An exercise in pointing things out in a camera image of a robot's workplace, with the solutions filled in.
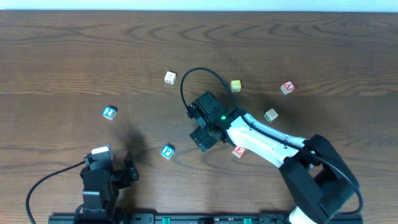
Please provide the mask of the blue letter P block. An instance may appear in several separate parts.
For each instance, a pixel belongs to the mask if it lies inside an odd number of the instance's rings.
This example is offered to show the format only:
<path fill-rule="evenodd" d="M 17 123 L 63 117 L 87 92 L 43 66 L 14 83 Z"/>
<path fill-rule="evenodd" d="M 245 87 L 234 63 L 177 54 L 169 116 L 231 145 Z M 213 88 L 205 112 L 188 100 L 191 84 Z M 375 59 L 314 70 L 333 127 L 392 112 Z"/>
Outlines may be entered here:
<path fill-rule="evenodd" d="M 170 146 L 166 145 L 166 146 L 164 146 L 164 148 L 162 149 L 161 155 L 162 155 L 163 157 L 165 157 L 166 159 L 170 159 L 170 158 L 173 156 L 174 152 L 175 152 L 175 151 L 174 151 L 174 148 L 173 148 L 173 147 L 170 147 Z"/>

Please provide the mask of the red letter E block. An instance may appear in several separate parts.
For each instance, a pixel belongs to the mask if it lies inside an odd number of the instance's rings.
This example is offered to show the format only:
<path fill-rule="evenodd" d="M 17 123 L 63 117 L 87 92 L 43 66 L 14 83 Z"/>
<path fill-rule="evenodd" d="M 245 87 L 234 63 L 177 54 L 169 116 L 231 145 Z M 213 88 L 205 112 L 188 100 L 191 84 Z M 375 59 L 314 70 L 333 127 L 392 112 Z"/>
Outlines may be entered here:
<path fill-rule="evenodd" d="M 246 152 L 246 148 L 241 147 L 241 146 L 235 146 L 232 153 L 238 158 L 241 158 L 244 153 Z"/>

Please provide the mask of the black mounting rail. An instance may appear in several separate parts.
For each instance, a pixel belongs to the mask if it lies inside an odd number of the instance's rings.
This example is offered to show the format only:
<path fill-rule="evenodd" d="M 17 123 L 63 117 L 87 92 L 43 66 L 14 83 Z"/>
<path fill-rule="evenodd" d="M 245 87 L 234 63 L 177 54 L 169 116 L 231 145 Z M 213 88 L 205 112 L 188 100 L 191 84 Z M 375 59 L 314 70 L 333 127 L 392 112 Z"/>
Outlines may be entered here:
<path fill-rule="evenodd" d="M 263 213 L 260 215 L 154 215 L 152 213 L 134 213 L 115 222 L 88 221 L 82 216 L 77 223 L 122 223 L 122 224 L 285 224 L 289 215 Z M 74 215 L 51 215 L 49 224 L 70 224 L 74 222 Z M 328 223 L 332 224 L 363 224 L 360 215 L 351 218 L 335 217 Z"/>

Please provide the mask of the yellow wooden block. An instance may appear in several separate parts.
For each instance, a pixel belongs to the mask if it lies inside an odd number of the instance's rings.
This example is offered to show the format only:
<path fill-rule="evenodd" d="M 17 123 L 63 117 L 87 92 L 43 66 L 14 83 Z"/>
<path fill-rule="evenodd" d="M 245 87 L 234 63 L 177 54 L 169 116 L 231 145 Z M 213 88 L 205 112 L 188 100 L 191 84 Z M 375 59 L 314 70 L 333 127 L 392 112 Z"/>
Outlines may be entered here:
<path fill-rule="evenodd" d="M 242 84 L 240 80 L 231 80 L 230 89 L 232 92 L 239 92 L 241 91 Z"/>

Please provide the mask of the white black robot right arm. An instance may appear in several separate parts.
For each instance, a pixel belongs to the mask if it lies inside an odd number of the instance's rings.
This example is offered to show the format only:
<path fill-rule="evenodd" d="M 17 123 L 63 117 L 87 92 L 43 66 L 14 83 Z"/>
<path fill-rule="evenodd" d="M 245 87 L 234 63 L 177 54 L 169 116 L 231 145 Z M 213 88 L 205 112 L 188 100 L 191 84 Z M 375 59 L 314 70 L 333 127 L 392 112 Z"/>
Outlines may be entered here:
<path fill-rule="evenodd" d="M 358 180 L 323 136 L 289 136 L 222 105 L 208 109 L 192 104 L 187 116 L 199 124 L 190 136 L 202 151 L 221 141 L 248 149 L 278 168 L 296 204 L 286 223 L 329 223 L 335 217 L 352 222 L 363 211 Z"/>

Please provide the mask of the green edged wooden block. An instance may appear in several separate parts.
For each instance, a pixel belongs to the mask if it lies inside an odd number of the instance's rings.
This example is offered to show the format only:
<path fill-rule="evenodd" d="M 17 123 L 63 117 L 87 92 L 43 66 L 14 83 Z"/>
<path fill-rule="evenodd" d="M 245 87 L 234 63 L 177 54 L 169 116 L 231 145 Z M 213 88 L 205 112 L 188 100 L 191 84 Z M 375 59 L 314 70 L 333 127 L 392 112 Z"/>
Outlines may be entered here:
<path fill-rule="evenodd" d="M 264 118 L 267 120 L 267 122 L 272 122 L 278 117 L 278 114 L 275 109 L 271 108 L 268 111 L 264 113 Z"/>

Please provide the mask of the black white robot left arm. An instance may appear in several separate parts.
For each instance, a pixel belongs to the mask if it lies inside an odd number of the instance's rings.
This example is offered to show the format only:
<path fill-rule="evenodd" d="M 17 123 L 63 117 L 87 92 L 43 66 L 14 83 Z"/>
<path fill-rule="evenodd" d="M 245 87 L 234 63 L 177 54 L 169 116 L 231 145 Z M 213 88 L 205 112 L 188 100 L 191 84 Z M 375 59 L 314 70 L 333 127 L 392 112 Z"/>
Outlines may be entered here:
<path fill-rule="evenodd" d="M 83 204 L 76 210 L 73 223 L 127 223 L 129 215 L 116 206 L 119 191 L 139 179 L 132 154 L 124 158 L 122 169 L 113 168 L 109 151 L 87 154 L 83 181 Z"/>

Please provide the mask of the plain white wooden block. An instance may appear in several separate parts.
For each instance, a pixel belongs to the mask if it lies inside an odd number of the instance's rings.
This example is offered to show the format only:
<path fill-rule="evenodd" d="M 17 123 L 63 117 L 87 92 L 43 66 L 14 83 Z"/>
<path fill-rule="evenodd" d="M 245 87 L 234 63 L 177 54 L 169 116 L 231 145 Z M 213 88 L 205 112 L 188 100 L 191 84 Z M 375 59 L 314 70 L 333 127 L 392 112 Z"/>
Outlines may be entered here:
<path fill-rule="evenodd" d="M 166 83 L 173 85 L 175 83 L 177 74 L 174 72 L 167 71 L 164 77 Z"/>

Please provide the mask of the red letter A block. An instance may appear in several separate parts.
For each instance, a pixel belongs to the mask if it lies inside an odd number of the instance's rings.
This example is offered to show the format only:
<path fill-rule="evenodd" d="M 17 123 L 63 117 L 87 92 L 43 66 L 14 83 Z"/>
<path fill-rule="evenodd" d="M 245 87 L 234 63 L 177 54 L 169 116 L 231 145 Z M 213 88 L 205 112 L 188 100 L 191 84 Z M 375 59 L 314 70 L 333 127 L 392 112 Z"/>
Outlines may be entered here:
<path fill-rule="evenodd" d="M 283 94 L 287 95 L 287 94 L 289 94 L 289 93 L 291 93 L 292 91 L 295 90 L 295 85 L 292 82 L 292 80 L 289 80 L 289 81 L 284 82 L 281 85 L 280 89 L 283 92 Z"/>

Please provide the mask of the blue number 2 block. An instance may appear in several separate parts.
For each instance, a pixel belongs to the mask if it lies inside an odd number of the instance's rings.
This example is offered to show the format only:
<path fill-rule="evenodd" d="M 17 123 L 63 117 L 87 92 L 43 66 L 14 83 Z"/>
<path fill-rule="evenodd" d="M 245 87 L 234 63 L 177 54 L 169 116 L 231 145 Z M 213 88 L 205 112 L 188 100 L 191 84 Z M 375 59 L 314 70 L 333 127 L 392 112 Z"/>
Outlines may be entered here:
<path fill-rule="evenodd" d="M 116 109 L 109 106 L 105 107 L 102 112 L 103 117 L 109 120 L 113 120 L 116 114 L 117 114 Z"/>

